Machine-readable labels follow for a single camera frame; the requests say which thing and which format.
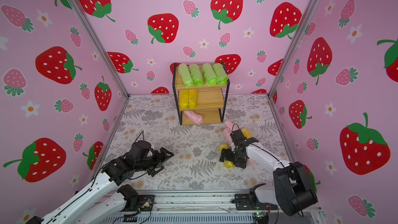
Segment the yellow roll with teal label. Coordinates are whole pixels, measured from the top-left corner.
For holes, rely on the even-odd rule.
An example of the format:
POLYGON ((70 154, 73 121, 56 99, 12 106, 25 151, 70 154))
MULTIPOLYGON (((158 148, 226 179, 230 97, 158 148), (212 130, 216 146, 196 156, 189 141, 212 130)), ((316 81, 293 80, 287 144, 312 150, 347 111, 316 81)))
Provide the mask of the yellow roll with teal label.
MULTIPOLYGON (((227 144, 223 144, 221 146, 219 146, 219 150, 222 151, 223 149, 228 149, 228 145, 227 144)), ((224 166, 228 169, 233 168, 234 164, 231 161, 224 161, 224 166)))

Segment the pink roll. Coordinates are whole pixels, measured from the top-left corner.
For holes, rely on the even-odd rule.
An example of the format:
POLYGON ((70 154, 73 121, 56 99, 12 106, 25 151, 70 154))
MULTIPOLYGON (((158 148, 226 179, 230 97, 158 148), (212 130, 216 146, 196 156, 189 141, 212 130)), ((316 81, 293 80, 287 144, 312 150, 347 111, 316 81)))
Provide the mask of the pink roll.
POLYGON ((237 123, 233 123, 231 120, 225 120, 224 123, 225 127, 229 129, 231 132, 239 130, 239 126, 237 123))
POLYGON ((233 141, 231 138, 232 131, 229 128, 225 128, 222 133, 227 141, 228 146, 231 147, 231 145, 233 144, 233 141))
POLYGON ((253 159, 248 159, 247 160, 247 165, 249 166, 249 165, 252 165, 252 164, 254 164, 255 163, 255 161, 253 160, 253 159))
POLYGON ((196 125, 201 125, 203 122, 203 116, 194 111, 184 111, 184 114, 196 125))

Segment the light green roll with label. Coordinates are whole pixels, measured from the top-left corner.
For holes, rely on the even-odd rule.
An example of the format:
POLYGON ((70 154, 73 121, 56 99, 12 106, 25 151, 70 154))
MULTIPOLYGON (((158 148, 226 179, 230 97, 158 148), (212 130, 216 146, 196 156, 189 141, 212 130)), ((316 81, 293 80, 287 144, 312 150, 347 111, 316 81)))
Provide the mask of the light green roll with label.
POLYGON ((198 87, 203 86, 204 80, 200 67, 197 64, 191 64, 189 70, 194 84, 198 87))

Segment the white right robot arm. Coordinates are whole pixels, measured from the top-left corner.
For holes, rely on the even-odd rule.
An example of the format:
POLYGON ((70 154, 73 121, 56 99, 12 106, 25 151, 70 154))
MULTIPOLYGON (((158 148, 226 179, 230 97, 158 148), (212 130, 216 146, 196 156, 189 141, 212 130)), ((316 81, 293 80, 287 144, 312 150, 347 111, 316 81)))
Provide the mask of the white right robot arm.
POLYGON ((293 216, 318 203, 310 173, 300 162, 277 157, 241 129, 226 130, 228 145, 220 148, 220 162, 245 169, 253 160, 273 175, 273 186, 258 184, 246 195, 237 194, 232 201, 238 210, 282 210, 293 216))

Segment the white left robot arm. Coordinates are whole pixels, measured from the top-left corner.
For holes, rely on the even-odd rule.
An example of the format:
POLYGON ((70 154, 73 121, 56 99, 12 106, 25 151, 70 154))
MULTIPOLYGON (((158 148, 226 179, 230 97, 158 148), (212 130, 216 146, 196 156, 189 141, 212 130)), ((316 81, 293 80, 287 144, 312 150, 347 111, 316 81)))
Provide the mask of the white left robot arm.
POLYGON ((34 216, 29 224, 91 224, 119 211, 150 209, 146 201, 129 184, 136 172, 154 177, 164 169, 164 162, 174 154, 165 148, 154 150, 146 141, 132 144, 130 151, 106 163, 81 191, 45 215, 34 216))

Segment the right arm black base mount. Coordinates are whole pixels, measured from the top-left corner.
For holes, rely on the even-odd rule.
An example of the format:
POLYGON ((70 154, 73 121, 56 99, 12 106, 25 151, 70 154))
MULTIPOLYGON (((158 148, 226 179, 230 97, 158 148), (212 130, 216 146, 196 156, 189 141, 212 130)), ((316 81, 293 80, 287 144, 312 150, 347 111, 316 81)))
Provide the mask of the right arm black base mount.
POLYGON ((235 207, 238 211, 248 211, 248 210, 256 210, 256 211, 271 211, 277 210, 278 206, 271 203, 261 203, 256 195, 255 190, 260 186, 264 186, 265 184, 258 184, 249 189, 248 194, 235 194, 234 199, 231 200, 231 203, 235 204, 235 207))

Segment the aluminium front rail frame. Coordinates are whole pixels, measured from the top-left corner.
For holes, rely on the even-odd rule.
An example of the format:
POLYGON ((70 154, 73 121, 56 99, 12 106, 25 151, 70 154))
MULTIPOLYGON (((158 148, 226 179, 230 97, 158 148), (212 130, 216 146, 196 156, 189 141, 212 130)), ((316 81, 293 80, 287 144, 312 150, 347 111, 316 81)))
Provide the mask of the aluminium front rail frame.
POLYGON ((102 209, 81 217, 79 224, 326 224, 319 204, 288 216, 280 207, 267 204, 255 209, 248 190, 140 190, 143 202, 152 200, 141 213, 117 208, 121 203, 112 191, 96 206, 102 209))

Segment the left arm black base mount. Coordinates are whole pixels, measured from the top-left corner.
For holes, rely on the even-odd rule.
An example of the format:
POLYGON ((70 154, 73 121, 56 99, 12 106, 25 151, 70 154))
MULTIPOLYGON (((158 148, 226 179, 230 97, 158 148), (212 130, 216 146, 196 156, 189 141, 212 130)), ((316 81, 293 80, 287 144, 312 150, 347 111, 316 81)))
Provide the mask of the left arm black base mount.
POLYGON ((140 195, 131 185, 124 185, 117 190, 125 202, 121 212, 152 212, 155 195, 140 195))

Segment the wooden three-tier black-frame shelf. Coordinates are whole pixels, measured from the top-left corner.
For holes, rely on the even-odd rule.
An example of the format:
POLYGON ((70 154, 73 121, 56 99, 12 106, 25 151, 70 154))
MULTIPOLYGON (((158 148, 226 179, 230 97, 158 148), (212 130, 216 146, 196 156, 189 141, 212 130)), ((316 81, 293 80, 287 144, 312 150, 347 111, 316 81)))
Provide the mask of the wooden three-tier black-frame shelf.
POLYGON ((224 116, 226 112, 227 99, 230 89, 230 81, 228 80, 225 85, 203 85, 201 87, 192 86, 185 87, 181 76, 178 74, 177 66, 178 63, 173 63, 171 70, 173 71, 173 93, 176 103, 179 124, 181 125, 194 125, 185 114, 188 109, 181 109, 180 103, 180 92, 182 90, 194 89, 198 91, 197 107, 193 111, 203 117, 202 124, 219 124, 224 122, 224 116))

